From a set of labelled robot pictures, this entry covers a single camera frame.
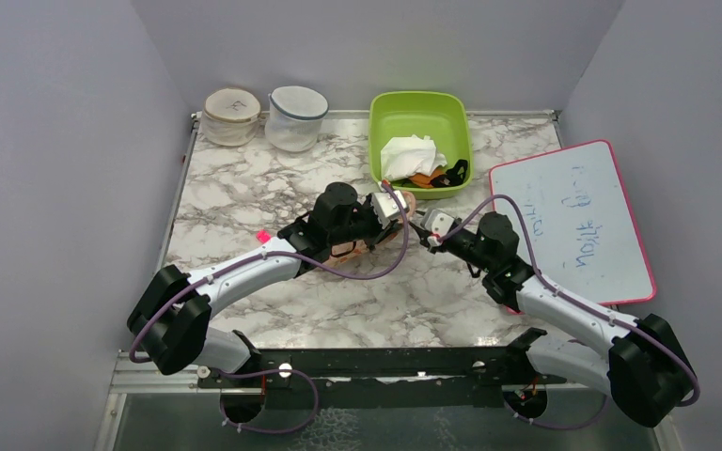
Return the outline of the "pink plastic clip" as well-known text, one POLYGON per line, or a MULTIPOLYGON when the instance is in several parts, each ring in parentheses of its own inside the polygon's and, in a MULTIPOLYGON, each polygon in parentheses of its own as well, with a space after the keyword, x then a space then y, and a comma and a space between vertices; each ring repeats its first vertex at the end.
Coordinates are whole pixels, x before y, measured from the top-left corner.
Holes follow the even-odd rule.
POLYGON ((256 234, 256 238, 257 238, 257 240, 258 240, 259 242, 261 242, 261 243, 266 243, 266 242, 269 241, 272 237, 271 237, 271 235, 270 235, 268 232, 266 232, 265 230, 260 230, 260 231, 256 234))

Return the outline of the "crumpled white cloth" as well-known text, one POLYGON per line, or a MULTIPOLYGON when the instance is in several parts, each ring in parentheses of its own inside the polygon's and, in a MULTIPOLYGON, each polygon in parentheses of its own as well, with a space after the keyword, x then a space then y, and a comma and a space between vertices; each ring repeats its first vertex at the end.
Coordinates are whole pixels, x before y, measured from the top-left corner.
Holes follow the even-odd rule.
POLYGON ((382 178, 396 181, 414 175, 430 176, 447 165, 447 158, 428 135, 412 134, 391 138, 381 149, 380 162, 382 178))

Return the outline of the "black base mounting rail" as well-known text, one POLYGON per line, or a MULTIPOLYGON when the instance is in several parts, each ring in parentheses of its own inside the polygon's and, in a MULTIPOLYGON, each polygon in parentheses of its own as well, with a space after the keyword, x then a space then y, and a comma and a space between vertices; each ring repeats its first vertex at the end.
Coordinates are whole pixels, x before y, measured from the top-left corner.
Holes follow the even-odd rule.
POLYGON ((205 371, 197 386, 229 406, 268 410, 499 408, 504 388, 562 384, 513 347, 263 349, 237 375, 205 371))

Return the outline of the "beige round laundry bag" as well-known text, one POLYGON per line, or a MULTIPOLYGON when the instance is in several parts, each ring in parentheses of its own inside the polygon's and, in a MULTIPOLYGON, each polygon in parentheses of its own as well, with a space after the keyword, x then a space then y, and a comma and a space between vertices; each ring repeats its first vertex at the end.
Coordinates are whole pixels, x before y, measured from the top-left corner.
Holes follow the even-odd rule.
POLYGON ((218 89, 203 104, 200 123, 204 137, 221 146, 243 146, 256 135, 260 112, 259 100, 249 91, 218 89))

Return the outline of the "green plastic bin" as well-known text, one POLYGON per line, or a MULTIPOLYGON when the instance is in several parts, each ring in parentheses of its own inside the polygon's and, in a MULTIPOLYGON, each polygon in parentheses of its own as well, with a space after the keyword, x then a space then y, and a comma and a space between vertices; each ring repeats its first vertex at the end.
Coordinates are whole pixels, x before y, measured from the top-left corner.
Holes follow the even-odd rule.
POLYGON ((445 199, 460 194, 474 178, 474 151, 468 117, 457 97, 434 91, 391 91, 375 97, 369 108, 368 163, 372 179, 383 179, 381 150, 394 137, 429 137, 450 166, 465 161, 463 182, 447 188, 421 188, 396 182, 419 200, 445 199))

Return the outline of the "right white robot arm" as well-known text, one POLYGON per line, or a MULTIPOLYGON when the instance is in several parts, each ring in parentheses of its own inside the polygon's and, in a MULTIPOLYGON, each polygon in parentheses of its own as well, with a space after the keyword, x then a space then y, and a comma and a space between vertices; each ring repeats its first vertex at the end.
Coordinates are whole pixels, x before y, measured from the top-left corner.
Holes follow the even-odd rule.
POLYGON ((470 231, 430 209, 411 227, 430 252, 449 253, 481 275, 496 303, 571 336, 565 341, 540 333, 510 351, 504 361, 513 380, 540 374, 583 384, 647 428, 698 401, 698 378, 666 320, 654 314, 639 319, 574 297, 519 257, 520 237, 507 216, 488 212, 470 231))

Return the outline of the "pink framed whiteboard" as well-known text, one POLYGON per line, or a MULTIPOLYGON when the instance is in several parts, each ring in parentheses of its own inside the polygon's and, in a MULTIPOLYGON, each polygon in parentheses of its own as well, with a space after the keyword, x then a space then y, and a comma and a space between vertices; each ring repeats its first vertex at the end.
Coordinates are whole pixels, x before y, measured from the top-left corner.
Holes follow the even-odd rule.
POLYGON ((535 256, 545 277, 602 305, 643 303, 656 294, 651 266, 606 140, 550 151, 489 172, 494 209, 535 256))

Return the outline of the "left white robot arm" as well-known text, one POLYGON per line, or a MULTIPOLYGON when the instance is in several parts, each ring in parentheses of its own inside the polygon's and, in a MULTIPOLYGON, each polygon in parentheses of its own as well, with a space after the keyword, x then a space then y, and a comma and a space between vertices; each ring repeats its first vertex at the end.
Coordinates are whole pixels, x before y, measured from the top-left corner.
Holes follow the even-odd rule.
POLYGON ((338 274, 338 264, 396 235, 406 237, 415 207, 413 195, 386 182, 364 198, 353 186, 333 182, 309 211, 255 250, 190 272, 163 267, 127 319, 130 361, 153 363, 164 375, 205 366, 247 385, 257 377, 258 351, 239 332, 213 329, 212 318, 270 285, 315 268, 338 274))

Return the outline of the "orange and black items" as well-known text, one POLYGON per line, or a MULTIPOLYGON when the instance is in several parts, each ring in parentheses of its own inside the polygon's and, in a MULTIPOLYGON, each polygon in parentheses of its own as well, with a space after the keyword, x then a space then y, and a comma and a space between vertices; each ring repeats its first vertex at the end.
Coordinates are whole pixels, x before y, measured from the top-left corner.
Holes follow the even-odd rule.
POLYGON ((389 170, 388 175, 401 186, 423 189, 457 187, 466 181, 470 163, 468 160, 458 160, 450 168, 439 165, 427 173, 431 167, 430 164, 423 163, 397 163, 389 170))

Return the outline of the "floral mesh laundry bag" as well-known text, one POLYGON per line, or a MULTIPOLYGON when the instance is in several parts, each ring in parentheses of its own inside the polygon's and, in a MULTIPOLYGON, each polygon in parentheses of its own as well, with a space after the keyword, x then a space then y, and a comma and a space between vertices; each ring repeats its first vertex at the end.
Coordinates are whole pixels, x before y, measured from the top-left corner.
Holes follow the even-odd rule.
MULTIPOLYGON (((406 212, 406 218, 410 220, 416 212, 416 197, 410 192, 401 192, 401 194, 406 201, 408 209, 406 212)), ((364 240, 345 242, 334 245, 331 249, 331 255, 323 262, 323 264, 330 268, 336 268, 351 259, 361 257, 369 253, 370 249, 364 240)))

